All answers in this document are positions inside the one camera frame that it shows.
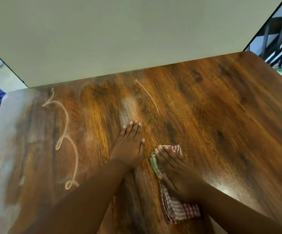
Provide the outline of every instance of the hand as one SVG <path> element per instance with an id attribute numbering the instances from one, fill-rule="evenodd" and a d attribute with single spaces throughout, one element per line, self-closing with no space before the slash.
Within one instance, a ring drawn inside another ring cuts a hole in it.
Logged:
<path id="1" fill-rule="evenodd" d="M 120 160 L 129 169 L 136 168 L 144 158 L 144 142 L 142 124 L 131 121 L 128 127 L 123 126 L 110 160 Z"/>
<path id="2" fill-rule="evenodd" d="M 159 145 L 156 157 L 166 176 L 158 176 L 171 196 L 185 203 L 199 202 L 208 185 L 188 161 L 168 145 Z"/>

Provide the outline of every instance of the folded cloth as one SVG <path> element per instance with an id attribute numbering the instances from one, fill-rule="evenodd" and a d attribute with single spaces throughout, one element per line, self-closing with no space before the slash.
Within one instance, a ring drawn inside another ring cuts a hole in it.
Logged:
<path id="1" fill-rule="evenodd" d="M 171 149 L 179 152 L 182 155 L 180 145 L 169 145 Z M 162 170 L 161 165 L 159 164 L 158 159 L 156 158 L 155 152 L 151 153 L 150 158 L 151 166 L 156 174 L 165 175 Z M 159 183 L 161 196 L 162 196 L 162 206 L 164 208 L 165 217 L 168 223 L 177 224 L 181 220 L 200 217 L 201 213 L 197 204 L 185 204 L 178 201 L 176 198 L 171 197 L 167 188 Z"/>

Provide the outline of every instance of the checkered cloth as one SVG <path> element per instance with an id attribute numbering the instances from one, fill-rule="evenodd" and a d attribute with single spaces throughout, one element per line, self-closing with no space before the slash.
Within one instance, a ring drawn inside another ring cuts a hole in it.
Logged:
<path id="1" fill-rule="evenodd" d="M 182 155 L 180 145 L 170 145 L 170 148 L 179 152 Z M 150 163 L 153 170 L 158 175 L 165 175 L 162 167 L 159 164 L 155 152 L 151 153 Z M 201 213 L 197 204 L 185 204 L 176 200 L 169 195 L 167 188 L 159 183 L 162 195 L 162 205 L 165 212 L 165 217 L 168 223 L 177 224 L 181 220 L 200 217 Z"/>

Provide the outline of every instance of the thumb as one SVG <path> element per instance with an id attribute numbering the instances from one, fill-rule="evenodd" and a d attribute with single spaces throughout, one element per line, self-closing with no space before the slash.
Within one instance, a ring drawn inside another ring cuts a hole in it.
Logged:
<path id="1" fill-rule="evenodd" d="M 158 175 L 157 177 L 161 181 L 161 183 L 166 186 L 170 195 L 176 198 L 178 196 L 178 190 L 176 189 L 172 181 L 166 175 Z"/>

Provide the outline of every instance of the curved liquid line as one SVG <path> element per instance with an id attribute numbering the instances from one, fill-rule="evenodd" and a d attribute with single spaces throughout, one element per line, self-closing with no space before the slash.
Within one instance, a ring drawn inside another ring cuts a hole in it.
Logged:
<path id="1" fill-rule="evenodd" d="M 135 82 L 137 82 L 145 90 L 145 92 L 148 94 L 148 96 L 150 96 L 150 98 L 152 99 L 152 101 L 153 101 L 153 103 L 154 103 L 154 105 L 155 105 L 155 107 L 157 109 L 157 112 L 159 113 L 159 110 L 158 110 L 158 108 L 156 106 L 156 103 L 155 103 L 154 99 L 152 98 L 152 96 L 150 95 L 150 93 L 146 90 L 146 88 L 137 79 L 135 80 Z"/>
<path id="2" fill-rule="evenodd" d="M 73 178 L 72 178 L 72 180 L 69 180 L 69 181 L 67 181 L 65 183 L 65 189 L 68 190 L 72 186 L 72 184 L 74 184 L 75 186 L 79 186 L 79 183 L 77 181 L 75 181 L 75 177 L 76 177 L 76 173 L 77 173 L 77 169 L 78 169 L 78 163 L 79 163 L 78 150 L 77 150 L 77 147 L 76 147 L 74 141 L 72 140 L 72 138 L 69 135 L 66 135 L 67 126 L 68 126 L 68 123 L 69 123 L 68 113 L 67 113 L 67 111 L 66 111 L 66 109 L 65 109 L 63 104 L 61 104 L 60 102 L 55 101 L 55 100 L 51 101 L 53 97 L 54 97 L 54 89 L 52 88 L 52 96 L 42 106 L 44 107 L 44 106 L 46 106 L 48 104 L 51 104 L 51 103 L 57 104 L 61 108 L 63 108 L 63 110 L 65 112 L 65 115 L 66 115 L 65 129 L 64 129 L 64 132 L 63 132 L 62 136 L 58 139 L 58 141 L 57 141 L 57 143 L 55 145 L 55 150 L 58 150 L 59 148 L 61 148 L 62 142 L 63 142 L 64 138 L 66 138 L 66 139 L 68 139 L 71 142 L 71 144 L 72 144 L 72 146 L 74 148 L 74 151 L 75 151 L 75 156 L 76 156 L 76 165 L 75 165 L 75 171 L 74 171 Z"/>

